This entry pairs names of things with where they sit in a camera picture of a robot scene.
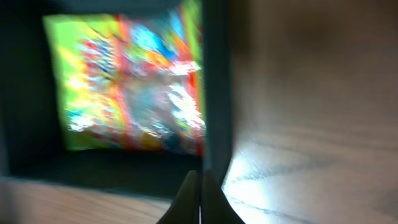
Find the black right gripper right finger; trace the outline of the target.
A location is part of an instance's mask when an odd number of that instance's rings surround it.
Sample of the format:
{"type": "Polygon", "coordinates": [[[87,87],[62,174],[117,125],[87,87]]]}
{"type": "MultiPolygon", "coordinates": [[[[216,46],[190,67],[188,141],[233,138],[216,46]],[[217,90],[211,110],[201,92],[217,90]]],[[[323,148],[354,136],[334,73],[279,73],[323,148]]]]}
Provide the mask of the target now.
{"type": "Polygon", "coordinates": [[[203,224],[244,224],[229,204],[210,170],[203,173],[200,206],[203,224]]]}

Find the green Haribo worms bag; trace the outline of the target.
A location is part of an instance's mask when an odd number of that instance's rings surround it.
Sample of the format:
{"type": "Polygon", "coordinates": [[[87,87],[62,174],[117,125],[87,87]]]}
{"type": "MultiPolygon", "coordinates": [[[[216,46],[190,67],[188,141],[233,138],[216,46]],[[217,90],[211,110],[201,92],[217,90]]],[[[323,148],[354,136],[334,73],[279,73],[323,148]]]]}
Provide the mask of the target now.
{"type": "Polygon", "coordinates": [[[203,155],[201,1],[43,22],[67,150],[203,155]]]}

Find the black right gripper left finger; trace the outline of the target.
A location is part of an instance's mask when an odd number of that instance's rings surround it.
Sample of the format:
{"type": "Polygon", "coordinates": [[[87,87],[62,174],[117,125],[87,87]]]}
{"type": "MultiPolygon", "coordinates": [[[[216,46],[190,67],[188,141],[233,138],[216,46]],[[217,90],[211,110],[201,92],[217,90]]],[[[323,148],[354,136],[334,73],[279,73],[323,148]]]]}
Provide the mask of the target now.
{"type": "Polygon", "coordinates": [[[195,170],[188,172],[169,209],[157,224],[199,224],[199,180],[195,170]]]}

